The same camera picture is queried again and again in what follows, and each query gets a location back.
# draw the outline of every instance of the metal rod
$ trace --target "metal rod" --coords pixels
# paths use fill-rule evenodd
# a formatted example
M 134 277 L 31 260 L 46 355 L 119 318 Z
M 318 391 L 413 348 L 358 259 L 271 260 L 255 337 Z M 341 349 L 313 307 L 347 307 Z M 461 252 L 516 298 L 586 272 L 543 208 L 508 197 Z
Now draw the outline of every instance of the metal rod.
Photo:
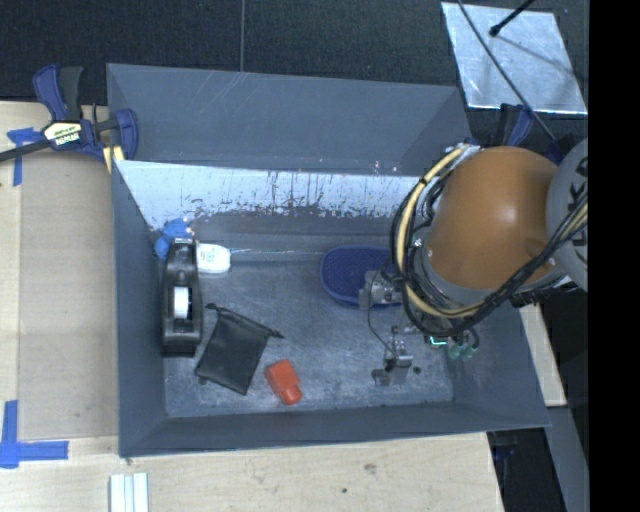
M 493 61 L 493 64 L 496 66 L 496 69 L 502 75 L 502 78 L 504 78 L 505 81 L 507 82 L 507 84 L 509 84 L 509 87 L 511 87 L 511 90 L 515 93 L 515 95 L 518 97 L 518 99 L 521 101 L 521 103 L 527 108 L 527 110 L 529 110 L 529 112 L 531 112 L 531 115 L 533 116 L 533 119 L 540 125 L 540 127 L 547 134 L 547 136 L 551 139 L 551 141 L 555 143 L 557 139 L 556 139 L 555 135 L 553 134 L 553 132 L 544 123 L 544 121 L 542 121 L 541 117 L 533 110 L 531 105 L 529 105 L 529 102 L 525 99 L 525 97 L 522 95 L 522 93 L 518 90 L 518 88 L 515 86 L 513 81 L 507 76 L 507 74 L 505 73 L 504 69 L 502 69 L 502 66 L 498 62 L 498 59 L 496 59 L 495 55 L 493 55 L 493 53 L 491 52 L 491 49 L 489 48 L 487 43 L 484 42 L 484 39 L 482 38 L 482 35 L 480 35 L 480 32 L 477 29 L 475 23 L 473 23 L 473 20 L 471 19 L 471 16 L 469 16 L 469 13 L 467 12 L 467 9 L 465 8 L 464 4 L 462 3 L 462 0 L 458 0 L 458 6 L 460 7 L 460 10 L 462 11 L 462 14 L 464 15 L 464 17 L 466 18 L 467 23 L 469 23 L 469 26 L 471 27 L 471 30 L 473 30 L 473 33 L 478 38 L 478 41 L 480 42 L 480 44 L 484 48 L 485 52 L 487 52 L 487 55 Z
M 518 14 L 520 14 L 522 11 L 524 11 L 533 2 L 535 2 L 535 0 L 527 0 L 520 7 L 518 7 L 515 11 L 513 11 L 511 14 L 509 14 L 509 16 L 507 16 L 505 19 L 503 19 L 500 23 L 498 23 L 497 25 L 494 25 L 493 27 L 491 27 L 491 29 L 489 30 L 489 35 L 491 35 L 493 37 L 497 36 L 507 23 L 509 23 L 516 16 L 518 16 Z

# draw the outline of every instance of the blue foam pad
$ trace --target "blue foam pad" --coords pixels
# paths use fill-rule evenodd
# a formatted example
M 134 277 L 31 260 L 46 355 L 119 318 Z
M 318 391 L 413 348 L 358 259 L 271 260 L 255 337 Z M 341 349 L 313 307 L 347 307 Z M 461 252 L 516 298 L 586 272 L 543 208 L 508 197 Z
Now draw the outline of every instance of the blue foam pad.
M 374 245 L 342 245 L 329 250 L 320 263 L 320 279 L 326 292 L 345 306 L 359 307 L 358 291 L 369 270 L 385 266 L 393 273 L 391 251 Z

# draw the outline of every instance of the wire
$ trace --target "wire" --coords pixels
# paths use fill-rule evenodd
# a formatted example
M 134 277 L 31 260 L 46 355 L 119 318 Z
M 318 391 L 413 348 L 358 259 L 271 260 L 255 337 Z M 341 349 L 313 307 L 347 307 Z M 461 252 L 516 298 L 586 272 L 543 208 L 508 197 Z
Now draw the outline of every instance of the wire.
M 541 302 L 549 297 L 558 295 L 569 295 L 576 292 L 577 290 L 580 290 L 580 287 L 575 283 L 559 284 L 564 279 L 564 277 L 558 278 L 555 282 L 549 284 L 548 286 L 536 288 L 535 290 L 530 290 L 522 293 L 514 293 L 511 297 L 509 297 L 509 301 L 514 307 L 521 308 L 528 304 Z
M 389 352 L 391 352 L 394 356 L 397 357 L 398 352 L 386 341 L 384 341 L 382 337 L 373 328 L 373 325 L 371 325 L 371 309 L 373 308 L 373 301 L 372 301 L 371 294 L 373 292 L 373 284 L 375 283 L 376 278 L 380 275 L 380 273 L 387 267 L 387 265 L 388 265 L 388 262 L 385 262 L 385 264 L 382 265 L 382 267 L 379 270 L 376 270 L 376 273 L 373 275 L 371 279 L 371 285 L 369 286 L 369 307 L 367 308 L 367 325 L 369 326 L 369 330 L 374 334 L 374 336 L 378 338 L 378 340 L 380 341 L 380 343 L 382 343 L 382 345 L 384 345 L 384 348 L 386 348 Z
M 475 26 L 475 23 L 473 23 L 473 21 L 471 20 L 471 17 L 469 16 L 469 13 L 467 12 L 467 10 L 465 9 L 464 5 L 462 4 L 462 0 L 457 0 L 458 1 L 458 6 L 460 7 L 460 10 L 462 11 L 462 14 L 464 15 L 464 17 L 467 20 L 467 23 L 469 23 L 469 26 L 471 27 L 471 30 L 473 30 L 473 33 L 476 35 L 476 37 L 478 38 L 478 41 L 480 41 L 480 44 L 482 45 L 482 47 L 484 48 L 484 51 L 487 52 L 487 55 L 489 56 L 489 58 L 493 61 L 494 65 L 496 66 L 496 68 L 498 69 L 498 71 L 500 72 L 500 74 L 502 75 L 502 78 L 505 79 L 505 81 L 507 82 L 507 84 L 509 84 L 509 87 L 511 87 L 511 89 L 513 90 L 513 92 L 515 93 L 515 95 L 520 99 L 520 101 L 522 102 L 522 104 L 525 106 L 525 108 L 527 110 L 529 110 L 529 112 L 531 113 L 531 115 L 533 116 L 533 118 L 536 120 L 536 122 L 540 125 L 540 127 L 544 130 L 544 132 L 549 136 L 549 138 L 551 139 L 552 142 L 556 142 L 558 139 L 556 139 L 555 135 L 553 134 L 553 132 L 549 129 L 549 127 L 544 123 L 544 121 L 542 121 L 542 119 L 540 118 L 540 116 L 538 114 L 536 114 L 536 112 L 533 110 L 533 108 L 531 107 L 531 105 L 529 104 L 529 102 L 525 99 L 525 97 L 522 95 L 522 93 L 518 90 L 518 88 L 516 87 L 516 85 L 511 81 L 511 79 L 507 76 L 507 74 L 505 73 L 504 69 L 502 69 L 502 66 L 500 66 L 500 63 L 498 62 L 498 59 L 495 58 L 495 56 L 493 55 L 493 52 L 491 51 L 491 49 L 489 48 L 489 46 L 487 46 L 487 43 L 484 42 L 484 39 L 482 38 L 482 35 L 480 34 L 480 32 L 478 31 L 477 27 Z
M 425 220 L 414 229 L 414 232 L 421 228 L 430 226 L 433 222 L 433 217 L 435 215 L 435 203 L 442 194 L 449 176 L 450 174 L 445 176 L 444 178 L 438 179 L 438 181 L 434 183 L 434 185 L 429 190 L 426 191 L 425 197 L 422 200 L 422 205 L 420 206 L 420 214 L 425 218 Z
M 422 275 L 413 270 L 417 248 L 412 245 L 410 235 L 412 236 L 415 232 L 413 224 L 416 204 L 422 191 L 440 175 L 445 179 L 451 175 L 456 164 L 466 158 L 472 147 L 470 144 L 458 145 L 429 169 L 402 201 L 392 222 L 390 236 L 392 261 L 401 282 L 405 311 L 410 320 L 425 334 L 456 336 L 470 329 L 510 298 L 538 268 L 551 258 L 555 251 L 575 238 L 587 226 L 588 202 L 585 192 L 577 198 L 575 207 L 556 228 L 540 254 L 517 269 L 500 288 L 487 295 L 482 301 L 467 306 L 455 304 L 450 299 L 445 301 L 442 293 L 429 280 L 427 272 L 424 271 L 424 265 Z M 427 316 L 447 319 L 451 327 L 440 330 L 425 327 L 424 322 L 418 320 L 412 308 L 416 308 Z
M 469 329 L 469 332 L 471 333 L 471 336 L 473 336 L 473 345 L 471 345 L 473 348 L 478 348 L 480 346 L 480 336 L 478 336 L 478 332 L 471 328 Z

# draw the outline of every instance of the black pouch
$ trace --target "black pouch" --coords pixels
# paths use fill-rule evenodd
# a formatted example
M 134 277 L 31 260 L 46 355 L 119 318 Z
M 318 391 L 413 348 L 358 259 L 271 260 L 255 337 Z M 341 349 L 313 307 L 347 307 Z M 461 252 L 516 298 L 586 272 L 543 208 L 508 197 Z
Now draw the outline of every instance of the black pouch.
M 233 311 L 207 304 L 218 311 L 218 320 L 195 373 L 237 393 L 246 395 L 270 337 L 283 336 Z

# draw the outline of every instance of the blue tape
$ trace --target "blue tape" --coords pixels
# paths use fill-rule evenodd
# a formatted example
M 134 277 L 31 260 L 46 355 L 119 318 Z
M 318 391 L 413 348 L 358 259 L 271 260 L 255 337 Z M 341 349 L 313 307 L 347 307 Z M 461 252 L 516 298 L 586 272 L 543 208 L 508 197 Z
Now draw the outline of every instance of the blue tape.
M 42 133 L 33 128 L 21 128 L 19 130 L 9 130 L 7 137 L 13 142 L 16 147 L 20 147 L 25 143 L 38 142 L 44 139 Z M 22 183 L 22 157 L 19 156 L 15 159 L 13 164 L 13 186 L 17 187 Z
M 162 230 L 160 238 L 153 244 L 156 256 L 161 260 L 166 260 L 169 255 L 169 248 L 174 238 L 193 238 L 193 235 L 187 231 L 189 224 L 183 219 L 175 219 L 167 222 Z
M 0 442 L 0 467 L 16 469 L 20 462 L 33 460 L 68 459 L 69 441 L 40 441 L 22 443 L 17 440 L 18 401 L 4 404 L 2 442 Z
M 529 109 L 522 105 L 518 105 L 520 113 L 516 121 L 509 139 L 507 140 L 507 146 L 519 146 L 527 138 L 533 125 L 533 114 Z

